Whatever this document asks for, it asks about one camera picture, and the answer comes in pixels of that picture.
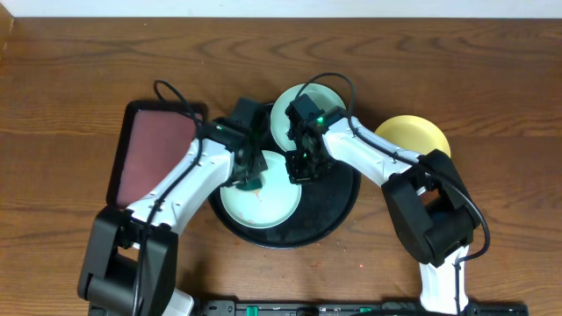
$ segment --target table surface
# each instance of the table surface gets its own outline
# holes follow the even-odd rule
[[[0,313],[86,313],[76,283],[122,115],[154,97],[155,78],[213,118],[339,71],[369,128],[414,114],[444,130],[492,232],[465,270],[468,295],[561,314],[561,52],[559,20],[17,19],[0,66]],[[344,83],[325,83],[347,99]],[[240,240],[204,203],[180,239],[177,286],[351,302],[415,299],[421,279],[364,178],[343,224],[293,250]]]

